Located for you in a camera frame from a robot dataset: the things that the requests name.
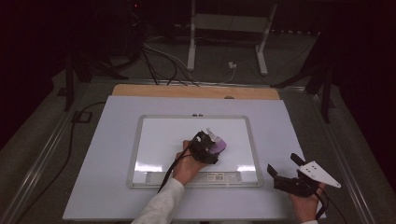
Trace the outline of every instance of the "hand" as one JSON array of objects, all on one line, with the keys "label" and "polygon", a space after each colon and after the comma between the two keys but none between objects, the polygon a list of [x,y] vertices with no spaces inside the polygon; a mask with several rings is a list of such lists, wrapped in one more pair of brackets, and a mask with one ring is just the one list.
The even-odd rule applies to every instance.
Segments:
[{"label": "hand", "polygon": [[[319,183],[320,188],[324,189],[326,186],[323,183]],[[317,190],[317,194],[320,195],[322,190]],[[293,205],[294,215],[299,222],[312,221],[316,219],[317,208],[318,208],[318,197],[313,194],[307,198],[299,197],[294,194],[289,194],[289,198]]]},{"label": "hand", "polygon": [[[183,141],[183,149],[189,145],[189,141]],[[181,152],[176,154],[176,159],[179,158]],[[187,150],[184,153],[183,158],[177,163],[173,170],[173,178],[178,180],[182,185],[189,183],[198,172],[204,168],[206,164],[196,161],[191,155],[190,151]]]}]

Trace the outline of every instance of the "dark background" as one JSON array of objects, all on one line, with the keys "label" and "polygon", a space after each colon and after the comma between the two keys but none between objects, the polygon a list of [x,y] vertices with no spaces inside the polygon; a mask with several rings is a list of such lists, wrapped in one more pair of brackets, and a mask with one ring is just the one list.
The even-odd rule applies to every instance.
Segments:
[{"label": "dark background", "polygon": [[[197,1],[197,11],[261,16],[262,1]],[[172,38],[175,23],[186,25],[190,2],[166,1],[3,1],[0,8],[0,148],[52,90],[51,78],[64,69],[67,50],[95,60],[138,52],[138,24]],[[395,189],[396,8],[391,1],[279,1],[273,32],[317,35],[304,68],[337,58],[333,84],[359,124]]]}]

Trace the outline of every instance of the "white shirt sleeve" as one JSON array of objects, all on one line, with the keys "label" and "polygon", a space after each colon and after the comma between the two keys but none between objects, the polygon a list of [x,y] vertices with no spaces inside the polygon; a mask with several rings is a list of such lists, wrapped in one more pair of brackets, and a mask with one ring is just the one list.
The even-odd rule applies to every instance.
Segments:
[{"label": "white shirt sleeve", "polygon": [[303,222],[301,224],[318,224],[318,222],[316,220],[313,220],[313,221]]},{"label": "white shirt sleeve", "polygon": [[132,223],[170,223],[183,195],[184,186],[174,178],[169,179],[161,191],[148,202],[143,212]]}]

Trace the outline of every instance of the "gray carpet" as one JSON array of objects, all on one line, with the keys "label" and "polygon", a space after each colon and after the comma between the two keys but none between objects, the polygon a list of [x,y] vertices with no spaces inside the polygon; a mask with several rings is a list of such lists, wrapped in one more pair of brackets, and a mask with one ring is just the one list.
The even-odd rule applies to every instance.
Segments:
[{"label": "gray carpet", "polygon": [[[201,85],[248,85],[267,87],[287,77],[295,75],[301,68],[309,48],[315,38],[308,35],[270,35],[265,47],[264,57],[269,75],[258,74],[254,44],[256,39],[232,45],[216,46],[201,44],[197,47],[196,69],[186,76],[192,76]],[[188,38],[174,41],[154,38],[147,42],[154,49],[164,51],[187,61]],[[155,70],[165,76],[173,75],[173,65],[166,59],[149,55]],[[121,72],[129,77],[123,83],[153,84],[147,66],[139,61]],[[233,72],[228,62],[236,62]],[[117,80],[93,71],[95,77],[90,84],[78,85],[77,100],[72,108],[79,110],[86,105],[105,101],[111,94]],[[181,73],[177,79],[190,85]],[[348,223],[394,223],[396,197],[386,178],[382,175],[370,148],[367,146],[359,127],[349,114],[336,87],[332,87],[330,124],[325,124],[318,114],[319,96],[306,95],[302,88],[307,79],[293,84],[293,87],[280,91],[290,112],[301,148],[308,161],[315,160],[343,185],[341,189],[327,188],[327,192],[339,207]],[[71,123],[58,132],[59,138],[53,140],[56,125],[62,119],[70,120],[64,112],[63,97],[56,92],[64,86],[64,73],[54,78],[55,90],[42,102],[36,112],[23,124],[19,131],[0,151],[0,214],[4,214],[12,202],[29,168],[41,150],[54,145],[53,154],[46,169],[37,180],[27,204],[47,186],[61,168],[67,157]],[[20,223],[68,223],[62,220],[64,208],[74,186],[78,171],[92,140],[97,122],[103,110],[102,105],[90,108],[93,113],[90,123],[80,123],[75,127],[71,159],[54,184],[39,198],[26,213]],[[327,218],[319,223],[343,223],[343,219],[331,204]],[[258,221],[256,223],[296,223],[294,220]]]}]

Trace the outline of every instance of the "wooden edge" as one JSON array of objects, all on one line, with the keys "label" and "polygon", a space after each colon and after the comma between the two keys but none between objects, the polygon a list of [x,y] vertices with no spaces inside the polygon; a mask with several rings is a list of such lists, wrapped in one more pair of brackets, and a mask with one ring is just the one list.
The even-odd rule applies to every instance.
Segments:
[{"label": "wooden edge", "polygon": [[279,94],[270,88],[241,87],[191,87],[119,84],[112,95],[185,97],[185,98],[234,98],[249,100],[279,100]]}]

